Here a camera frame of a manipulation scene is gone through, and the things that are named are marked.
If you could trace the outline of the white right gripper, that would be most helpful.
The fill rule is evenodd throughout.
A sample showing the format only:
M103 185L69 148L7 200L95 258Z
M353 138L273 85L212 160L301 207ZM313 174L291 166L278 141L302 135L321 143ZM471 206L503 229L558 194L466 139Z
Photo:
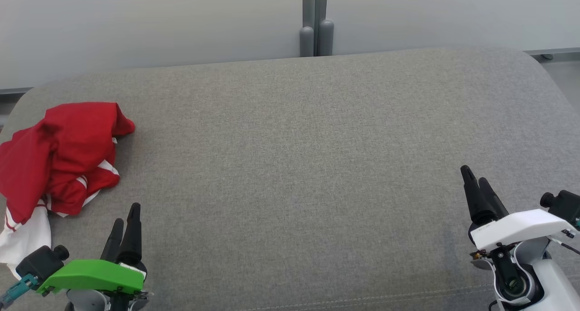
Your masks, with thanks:
M461 166L460 172L470 219L472 224L481 226L470 231L479 251L492 251L502 245L547 237L564 230L578 234L570 223L542 209L509 214L485 177L477 179L468 165Z

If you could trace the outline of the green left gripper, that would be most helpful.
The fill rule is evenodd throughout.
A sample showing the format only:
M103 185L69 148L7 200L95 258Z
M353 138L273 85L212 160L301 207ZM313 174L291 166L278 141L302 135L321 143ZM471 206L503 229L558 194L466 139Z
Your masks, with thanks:
M77 259L60 267L40 283L36 292L58 293L62 290L94 290L134 295L143 290L147 269L142 263L141 205L130 207L124 221L117 218L100 259Z

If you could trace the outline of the grey fabric sofa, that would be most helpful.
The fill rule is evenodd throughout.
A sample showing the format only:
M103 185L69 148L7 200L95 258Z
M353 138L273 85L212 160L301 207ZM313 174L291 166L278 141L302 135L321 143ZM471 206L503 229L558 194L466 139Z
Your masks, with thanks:
M528 54L408 49L78 76L27 92L0 133L117 102L120 182L51 216L100 257L141 204L144 311L486 311L460 167L510 212L580 194L580 113Z

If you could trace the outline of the grey partition post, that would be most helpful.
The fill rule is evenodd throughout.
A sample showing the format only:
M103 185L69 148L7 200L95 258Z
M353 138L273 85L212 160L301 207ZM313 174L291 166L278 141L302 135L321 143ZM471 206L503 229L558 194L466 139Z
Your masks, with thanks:
M315 0L302 0L302 28L299 30L300 57L314 56Z
M314 0L314 55L331 56L334 43L335 24L327 18L328 0Z

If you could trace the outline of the red white-sleeved t-shirt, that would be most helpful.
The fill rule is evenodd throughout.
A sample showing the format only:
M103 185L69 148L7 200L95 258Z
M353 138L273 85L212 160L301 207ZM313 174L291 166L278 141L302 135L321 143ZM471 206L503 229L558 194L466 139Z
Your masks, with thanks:
M25 257L52 245L49 212L77 215L101 190L118 185L116 138L135 131L115 102L61 104L48 109L37 124L54 129L57 144L45 193L31 218L15 230L6 225L5 208L0 233L0 264L17 279L16 267Z

